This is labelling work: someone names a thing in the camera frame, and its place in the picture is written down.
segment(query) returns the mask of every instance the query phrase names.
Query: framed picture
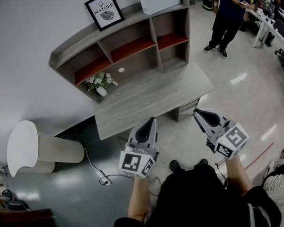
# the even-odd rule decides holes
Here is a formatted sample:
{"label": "framed picture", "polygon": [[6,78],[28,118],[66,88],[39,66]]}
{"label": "framed picture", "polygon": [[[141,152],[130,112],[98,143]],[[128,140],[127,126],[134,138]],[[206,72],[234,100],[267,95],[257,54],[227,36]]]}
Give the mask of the framed picture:
{"label": "framed picture", "polygon": [[89,0],[85,6],[100,31],[124,20],[116,0]]}

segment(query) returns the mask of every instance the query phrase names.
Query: red shelf lining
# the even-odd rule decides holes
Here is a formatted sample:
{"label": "red shelf lining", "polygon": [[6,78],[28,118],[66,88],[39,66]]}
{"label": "red shelf lining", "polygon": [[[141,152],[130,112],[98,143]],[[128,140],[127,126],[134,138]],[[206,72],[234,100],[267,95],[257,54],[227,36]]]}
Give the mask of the red shelf lining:
{"label": "red shelf lining", "polygon": [[111,52],[111,56],[113,62],[117,62],[155,45],[156,44],[153,42],[150,36],[143,36],[139,39],[136,39],[134,41],[131,41],[130,43],[127,43],[114,49]]}
{"label": "red shelf lining", "polygon": [[82,83],[92,75],[95,75],[97,72],[105,69],[110,65],[111,63],[105,55],[95,59],[90,64],[87,64],[86,66],[75,72],[75,85]]}
{"label": "red shelf lining", "polygon": [[163,50],[165,48],[168,48],[173,45],[186,42],[186,41],[188,41],[188,38],[186,38],[185,36],[171,33],[171,34],[162,36],[161,39],[158,40],[158,47],[159,47],[159,50]]}

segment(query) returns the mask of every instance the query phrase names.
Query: power adapter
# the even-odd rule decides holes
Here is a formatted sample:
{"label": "power adapter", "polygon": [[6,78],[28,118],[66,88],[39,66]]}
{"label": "power adapter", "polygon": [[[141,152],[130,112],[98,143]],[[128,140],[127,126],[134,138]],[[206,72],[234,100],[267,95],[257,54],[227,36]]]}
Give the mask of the power adapter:
{"label": "power adapter", "polygon": [[109,178],[102,172],[101,170],[97,171],[97,175],[100,177],[101,184],[110,186],[112,182],[109,180]]}

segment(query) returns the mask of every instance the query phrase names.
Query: flower pot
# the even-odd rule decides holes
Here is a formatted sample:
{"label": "flower pot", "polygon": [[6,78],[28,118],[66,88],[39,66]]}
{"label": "flower pot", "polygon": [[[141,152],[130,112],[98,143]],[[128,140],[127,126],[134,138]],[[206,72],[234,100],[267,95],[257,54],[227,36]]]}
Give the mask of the flower pot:
{"label": "flower pot", "polygon": [[105,90],[104,87],[99,86],[98,88],[96,88],[96,91],[101,95],[101,96],[106,96],[107,91]]}

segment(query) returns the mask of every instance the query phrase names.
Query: red floor line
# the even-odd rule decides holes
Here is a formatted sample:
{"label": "red floor line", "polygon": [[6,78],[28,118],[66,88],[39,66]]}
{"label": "red floor line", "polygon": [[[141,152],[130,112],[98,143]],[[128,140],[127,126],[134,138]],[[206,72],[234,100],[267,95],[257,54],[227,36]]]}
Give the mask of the red floor line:
{"label": "red floor line", "polygon": [[271,148],[273,145],[274,145],[274,142],[272,142],[271,145],[268,146],[268,147],[266,148],[266,150],[264,150],[264,151],[261,153],[261,155],[259,155],[259,156],[258,156],[252,163],[250,163],[244,170],[247,170],[252,164],[254,164],[257,160],[259,160],[259,158],[260,158],[261,156],[263,156],[263,155],[265,154],[265,152],[267,152],[267,151],[269,150],[269,148]]}

